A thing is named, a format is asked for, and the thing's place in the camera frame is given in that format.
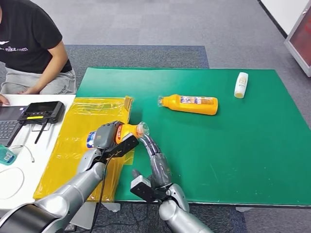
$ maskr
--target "person's hand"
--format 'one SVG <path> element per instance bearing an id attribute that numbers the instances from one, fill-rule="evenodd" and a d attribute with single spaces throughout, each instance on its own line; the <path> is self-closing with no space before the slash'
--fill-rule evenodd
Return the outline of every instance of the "person's hand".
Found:
<path id="1" fill-rule="evenodd" d="M 0 102 L 0 105 L 2 105 L 2 103 L 5 105 L 10 105 L 9 101 L 3 95 L 0 95 Z"/>
<path id="2" fill-rule="evenodd" d="M 32 86 L 29 87 L 29 89 L 26 90 L 26 91 L 19 91 L 17 92 L 17 94 L 20 94 L 20 95 L 34 95 L 34 94 L 38 94 L 40 91 L 36 88 L 35 86 Z"/>

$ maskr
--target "plastic bottle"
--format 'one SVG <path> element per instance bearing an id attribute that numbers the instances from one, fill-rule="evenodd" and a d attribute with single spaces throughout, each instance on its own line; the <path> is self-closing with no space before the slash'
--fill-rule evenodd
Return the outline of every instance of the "plastic bottle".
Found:
<path id="1" fill-rule="evenodd" d="M 0 163 L 8 166 L 14 163 L 16 158 L 16 154 L 3 145 L 0 145 Z"/>
<path id="2" fill-rule="evenodd" d="M 143 137 L 144 134 L 149 135 L 149 127 L 145 122 L 140 122 L 138 125 L 124 124 L 120 125 L 116 131 L 115 142 L 120 143 L 126 135 L 132 133 L 136 138 Z"/>
<path id="3" fill-rule="evenodd" d="M 171 110 L 215 115 L 218 109 L 218 100 L 215 97 L 196 97 L 171 95 L 159 97 L 159 106 L 165 106 Z"/>
<path id="4" fill-rule="evenodd" d="M 144 134 L 149 135 L 149 127 L 147 124 L 143 121 L 139 123 L 138 125 L 120 125 L 116 131 L 115 142 L 119 144 L 122 142 L 124 137 L 127 136 L 129 133 L 132 133 L 134 136 L 138 139 L 143 136 Z M 86 146 L 88 148 L 93 148 L 95 134 L 96 131 L 92 131 L 88 135 L 88 138 L 86 140 Z"/>
<path id="5" fill-rule="evenodd" d="M 239 99 L 244 98 L 248 80 L 248 73 L 240 72 L 236 79 L 236 88 L 234 89 L 234 96 Z"/>

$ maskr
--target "yellow plastic sheet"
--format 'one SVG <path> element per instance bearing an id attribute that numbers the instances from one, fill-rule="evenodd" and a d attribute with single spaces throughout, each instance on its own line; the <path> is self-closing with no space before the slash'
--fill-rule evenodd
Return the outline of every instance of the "yellow plastic sheet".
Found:
<path id="1" fill-rule="evenodd" d="M 75 98 L 66 113 L 57 140 L 33 198 L 53 193 L 75 176 L 83 154 L 88 150 L 88 135 L 100 126 L 115 120 L 128 123 L 132 99 Z M 103 201 L 112 201 L 124 164 L 131 163 L 134 151 L 112 159 L 106 168 Z M 99 201 L 102 183 L 88 201 Z"/>

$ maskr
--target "green mat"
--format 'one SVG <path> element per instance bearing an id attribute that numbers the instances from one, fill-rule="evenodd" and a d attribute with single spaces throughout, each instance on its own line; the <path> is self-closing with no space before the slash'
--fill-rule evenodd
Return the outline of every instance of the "green mat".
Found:
<path id="1" fill-rule="evenodd" d="M 240 71 L 249 74 L 244 99 L 233 96 Z M 212 96 L 215 116 L 159 108 L 159 95 Z M 173 181 L 189 201 L 311 204 L 311 132 L 274 70 L 88 68 L 77 97 L 134 98 L 130 122 L 146 122 L 166 155 Z M 131 171 L 151 173 L 140 145 L 124 166 L 116 200 L 130 192 Z"/>

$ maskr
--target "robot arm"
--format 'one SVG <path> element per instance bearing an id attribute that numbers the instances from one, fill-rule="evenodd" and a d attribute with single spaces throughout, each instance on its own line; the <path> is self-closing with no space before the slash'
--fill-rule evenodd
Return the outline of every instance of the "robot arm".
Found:
<path id="1" fill-rule="evenodd" d="M 137 170 L 131 183 L 131 192 L 146 202 L 157 200 L 159 214 L 174 233 L 213 233 L 210 228 L 189 213 L 183 191 L 171 182 L 171 174 L 165 157 L 148 135 L 140 138 L 147 150 L 152 174 L 148 179 Z"/>
<path id="2" fill-rule="evenodd" d="M 122 157 L 138 144 L 128 135 L 115 142 L 119 121 L 100 127 L 95 134 L 94 148 L 87 151 L 80 161 L 78 173 L 47 197 L 23 204 L 0 219 L 0 233 L 62 233 L 103 177 L 108 158 Z M 146 148 L 152 175 L 146 179 L 134 171 L 131 191 L 148 203 L 158 200 L 159 215 L 174 233 L 212 233 L 208 227 L 189 213 L 183 190 L 171 182 L 165 156 L 148 135 L 140 139 Z"/>
<path id="3" fill-rule="evenodd" d="M 80 161 L 77 174 L 42 199 L 23 204 L 8 212 L 0 219 L 0 233 L 62 233 L 103 179 L 108 158 L 122 157 L 139 142 L 128 135 L 120 144 L 115 142 L 117 128 L 122 124 L 112 122 L 100 127 L 95 135 L 94 147 L 87 151 Z"/>

